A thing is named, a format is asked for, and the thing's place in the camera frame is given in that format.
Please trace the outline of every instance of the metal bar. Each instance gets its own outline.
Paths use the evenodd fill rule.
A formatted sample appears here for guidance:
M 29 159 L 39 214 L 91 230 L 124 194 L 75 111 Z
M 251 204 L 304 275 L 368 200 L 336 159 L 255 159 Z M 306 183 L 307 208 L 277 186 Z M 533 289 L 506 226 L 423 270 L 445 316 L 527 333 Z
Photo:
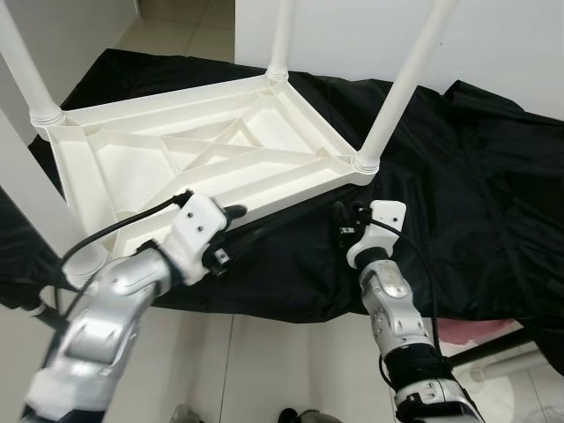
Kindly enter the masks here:
M 498 377 L 529 370 L 530 368 L 548 365 L 543 353 L 539 350 L 525 352 L 509 359 L 496 361 L 483 367 L 473 368 L 470 377 L 476 382 L 488 381 Z
M 450 357 L 450 362 L 454 367 L 462 366 L 475 360 L 480 360 L 491 355 L 507 351 L 516 346 L 524 345 L 532 339 L 527 330 L 520 329 L 515 332 L 508 333 L 502 337 L 486 342 L 482 345 L 475 346 L 470 350 L 466 350 Z

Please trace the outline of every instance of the black fabric fold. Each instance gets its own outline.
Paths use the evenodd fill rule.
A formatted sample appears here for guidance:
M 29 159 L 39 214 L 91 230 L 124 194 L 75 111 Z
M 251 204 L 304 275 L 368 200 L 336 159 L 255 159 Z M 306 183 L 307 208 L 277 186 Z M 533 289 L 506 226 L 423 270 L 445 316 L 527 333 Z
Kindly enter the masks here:
M 63 108 L 262 73 L 194 57 L 110 49 Z M 355 148 L 391 87 L 299 72 L 290 82 Z M 36 139 L 30 150 L 60 189 L 49 144 Z M 225 276 L 177 287 L 156 305 L 294 323 L 361 313 L 360 289 L 336 247 L 331 214 L 336 201 L 372 199 L 407 204 L 404 231 L 440 277 L 441 316 L 518 318 L 535 333 L 543 322 L 564 327 L 564 124 L 462 81 L 444 95 L 418 88 L 371 185 L 341 187 L 230 232 L 226 247 L 236 259 Z M 5 195 L 0 206 L 1 300 L 6 284 L 49 284 L 56 257 Z M 421 263 L 401 241 L 393 258 L 412 284 L 416 306 L 429 315 Z

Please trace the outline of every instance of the wire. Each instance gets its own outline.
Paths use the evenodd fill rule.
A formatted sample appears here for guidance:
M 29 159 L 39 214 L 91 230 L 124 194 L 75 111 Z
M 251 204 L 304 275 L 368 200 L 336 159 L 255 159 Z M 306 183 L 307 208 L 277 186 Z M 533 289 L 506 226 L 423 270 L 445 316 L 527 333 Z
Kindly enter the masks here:
M 77 245 L 72 247 L 69 251 L 67 251 L 67 253 L 63 256 L 63 258 L 61 258 L 61 261 L 59 262 L 59 264 L 56 267 L 56 275 L 58 276 L 58 278 L 57 278 L 56 282 L 53 284 L 53 290 L 54 290 L 53 294 L 55 296 L 55 306 L 56 306 L 57 313 L 59 313 L 59 315 L 61 315 L 63 313 L 62 306 L 61 306 L 61 296 L 60 296 L 61 295 L 60 289 L 61 289 L 62 284 L 63 284 L 62 282 L 64 281 L 63 267 L 67 264 L 67 262 L 71 259 L 72 256 L 74 256 L 77 252 L 79 252 L 81 249 L 83 249 L 88 244 L 90 244 L 94 241 L 97 241 L 100 238 L 103 238 L 105 236 L 108 236 L 111 233 L 113 233 L 114 231 L 116 231 L 116 230 L 118 230 L 118 229 L 120 229 L 124 226 L 130 225 L 130 224 L 135 223 L 135 222 L 137 222 L 141 219 L 147 218 L 147 217 L 155 214 L 156 212 L 160 212 L 161 210 L 166 209 L 169 205 L 178 204 L 181 207 L 184 206 L 184 204 L 186 204 L 186 202 L 191 197 L 191 195 L 192 195 L 192 191 L 187 190 L 186 192 L 179 194 L 178 196 L 171 197 L 167 201 L 164 201 L 163 203 L 161 203 L 159 205 L 155 205 L 154 207 L 152 207 L 149 210 L 142 211 L 139 214 L 136 214 L 135 216 L 131 216 L 130 218 L 126 218 L 126 219 L 121 220 L 117 223 L 114 223 L 113 225 L 105 227 L 104 229 L 101 229 L 100 231 L 98 231 L 96 234 L 92 234 L 90 236 L 87 236 L 86 238 L 84 238 L 84 240 L 82 240 Z M 93 278 L 93 275 L 92 275 L 88 279 L 88 281 L 84 284 L 84 286 L 82 286 L 82 288 L 80 288 L 77 295 L 74 297 L 72 303 L 67 308 L 67 311 L 64 313 L 65 318 L 67 318 L 67 319 L 69 318 L 72 311 L 78 305 L 80 298 L 84 295 L 84 293 L 90 287 L 90 285 L 93 283 L 93 281 L 94 281 L 94 278 Z
M 363 208 L 361 210 L 368 212 L 368 210 L 366 208 Z M 439 324 L 438 324 L 438 318 L 437 318 L 439 312 L 437 310 L 437 298 L 436 298 L 435 291 L 434 291 L 434 289 L 435 289 L 435 279 L 433 277 L 433 273 L 431 272 L 431 267 L 429 266 L 427 259 L 423 255 L 423 252 L 419 249 L 417 244 L 414 241 L 412 241 L 411 238 L 409 238 L 407 235 L 403 234 L 402 232 L 398 231 L 395 227 L 392 227 L 390 225 L 386 225 L 385 223 L 379 222 L 379 221 L 374 220 L 372 218 L 363 218 L 363 219 L 370 222 L 372 225 L 379 226 L 382 229 L 386 229 L 387 231 L 392 232 L 393 234 L 397 235 L 402 240 L 406 241 L 413 248 L 413 250 L 415 251 L 415 253 L 419 257 L 419 260 L 423 263 L 423 267 L 425 268 L 427 278 L 429 279 L 429 287 L 430 287 L 430 291 L 431 291 L 431 306 L 432 306 L 431 326 L 433 327 L 434 349 L 439 354 L 439 357 L 443 358 L 442 351 L 441 351 L 441 344 L 439 343 Z
M 384 360 L 382 359 L 382 356 L 380 355 L 380 359 L 378 359 L 378 368 L 380 368 L 380 376 L 386 382 L 386 384 L 394 390 L 394 384 L 391 382 L 391 380 L 388 378 L 388 376 L 384 373 L 383 362 L 384 362 Z

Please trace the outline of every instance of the white cylindrical leg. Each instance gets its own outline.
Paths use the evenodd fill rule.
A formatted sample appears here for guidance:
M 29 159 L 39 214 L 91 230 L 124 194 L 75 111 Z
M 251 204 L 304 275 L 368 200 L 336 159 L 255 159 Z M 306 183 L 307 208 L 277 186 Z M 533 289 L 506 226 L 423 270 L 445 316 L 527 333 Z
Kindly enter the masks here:
M 32 125 L 47 140 L 45 128 L 62 124 L 64 113 L 51 99 L 5 0 L 0 0 L 0 52 L 26 99 Z
M 0 133 L 0 186 L 51 249 L 62 256 L 86 237 L 84 228 L 1 108 Z M 107 258 L 108 253 L 100 244 L 85 247 L 65 267 L 69 282 L 80 288 Z
M 427 21 L 391 87 L 380 113 L 362 148 L 353 156 L 353 165 L 365 173 L 376 173 L 380 156 L 417 88 L 419 77 L 455 10 L 457 0 L 434 0 Z
M 288 80 L 288 55 L 293 30 L 294 0 L 279 0 L 278 22 L 272 44 L 271 64 L 266 76 L 271 81 Z
M 548 361 L 541 351 L 526 352 L 525 354 L 497 361 L 482 368 L 474 368 L 470 372 L 471 378 L 476 382 L 487 381 L 510 375 L 534 367 L 546 366 Z

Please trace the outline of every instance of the pink object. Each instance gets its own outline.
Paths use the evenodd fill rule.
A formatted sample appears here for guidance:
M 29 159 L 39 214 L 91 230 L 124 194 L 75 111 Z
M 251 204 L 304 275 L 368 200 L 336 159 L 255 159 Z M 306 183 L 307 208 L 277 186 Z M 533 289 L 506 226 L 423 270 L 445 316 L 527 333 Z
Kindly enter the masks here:
M 470 341 L 489 337 L 507 329 L 513 320 L 487 320 L 468 322 L 464 320 L 439 319 L 439 338 L 454 345 L 466 345 Z

